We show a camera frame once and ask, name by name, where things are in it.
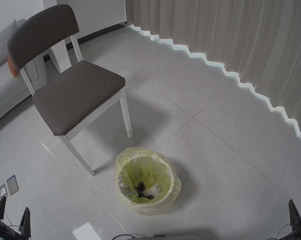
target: trash bin liner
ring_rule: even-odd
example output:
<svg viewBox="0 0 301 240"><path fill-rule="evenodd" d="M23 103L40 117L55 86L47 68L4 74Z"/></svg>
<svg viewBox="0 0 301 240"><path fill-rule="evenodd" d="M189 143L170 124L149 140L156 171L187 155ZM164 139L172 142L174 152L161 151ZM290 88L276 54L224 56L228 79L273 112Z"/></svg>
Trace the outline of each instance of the trash bin liner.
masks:
<svg viewBox="0 0 301 240"><path fill-rule="evenodd" d="M160 153L144 147L129 147L116 159L116 190L123 203L143 215L167 212L178 197L182 183L171 163ZM154 199L138 197L134 187L159 183L161 193Z"/></svg>

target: gray curtain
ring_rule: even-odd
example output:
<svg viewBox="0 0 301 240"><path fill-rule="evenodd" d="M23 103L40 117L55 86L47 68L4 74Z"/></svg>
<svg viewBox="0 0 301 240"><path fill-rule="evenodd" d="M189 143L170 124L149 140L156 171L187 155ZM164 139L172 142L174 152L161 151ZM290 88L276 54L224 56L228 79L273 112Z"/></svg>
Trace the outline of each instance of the gray curtain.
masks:
<svg viewBox="0 0 301 240"><path fill-rule="evenodd" d="M297 120L301 0L125 0L128 24L224 63Z"/></svg>

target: gray floor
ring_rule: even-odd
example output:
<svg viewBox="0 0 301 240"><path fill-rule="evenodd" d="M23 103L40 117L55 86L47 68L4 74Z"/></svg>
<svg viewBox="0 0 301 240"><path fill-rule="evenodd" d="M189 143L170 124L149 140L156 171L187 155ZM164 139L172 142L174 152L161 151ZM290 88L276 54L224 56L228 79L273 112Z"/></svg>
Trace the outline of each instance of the gray floor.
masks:
<svg viewBox="0 0 301 240"><path fill-rule="evenodd" d="M6 203L12 224L28 206L34 240L76 239L73 230L86 223L101 240L125 232L248 240L275 237L289 223L290 198L301 213L301 137L265 101L202 58L131 27L81 49L85 60L125 77L134 137L127 138L119 102L78 134L72 143L97 170L91 176L32 100L20 103L0 120L0 186L13 174L19 185ZM46 66L52 78L52 62ZM118 198L115 159L131 146L154 149L175 166L182 190L168 213L142 216Z"/></svg>

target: orange pillow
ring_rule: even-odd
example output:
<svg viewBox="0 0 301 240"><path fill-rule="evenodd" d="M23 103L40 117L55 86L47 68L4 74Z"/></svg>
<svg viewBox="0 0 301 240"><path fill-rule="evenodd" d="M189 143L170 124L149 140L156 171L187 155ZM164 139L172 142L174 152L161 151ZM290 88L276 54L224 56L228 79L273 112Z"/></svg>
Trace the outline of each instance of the orange pillow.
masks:
<svg viewBox="0 0 301 240"><path fill-rule="evenodd" d="M8 62L8 66L9 66L9 70L11 71L12 75L14 77L17 77L18 75L18 70L16 69L13 61L12 61L12 58L10 57L10 55L8 54L7 55L7 62Z"/></svg>

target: chair leg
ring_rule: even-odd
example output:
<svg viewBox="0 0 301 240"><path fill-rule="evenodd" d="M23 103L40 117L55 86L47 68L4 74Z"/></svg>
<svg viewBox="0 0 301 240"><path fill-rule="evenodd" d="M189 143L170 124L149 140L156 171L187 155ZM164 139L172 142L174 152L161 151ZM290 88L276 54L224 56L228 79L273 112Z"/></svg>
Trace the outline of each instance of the chair leg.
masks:
<svg viewBox="0 0 301 240"><path fill-rule="evenodd" d="M127 132L127 136L128 138L132 138L133 137L133 132L132 132L132 125L130 123L130 118L129 118L129 108L127 106L127 100L126 100L126 94L125 94L125 87L123 87L120 90L120 93L122 95L122 97L120 98L119 102L120 102L120 106L122 108L122 113L123 113L123 118L124 118L124 123L125 123L125 127L126 127L126 132Z"/></svg>
<svg viewBox="0 0 301 240"><path fill-rule="evenodd" d="M77 160L82 164L82 166L85 167L88 172L94 176L95 172L92 170L92 168L89 167L89 165L85 162L85 160L81 157L81 155L77 152L77 150L74 148L72 143L69 141L69 139L63 135L59 136L62 142L64 142L65 146L68 147L68 149L72 152L72 154L77 158Z"/></svg>

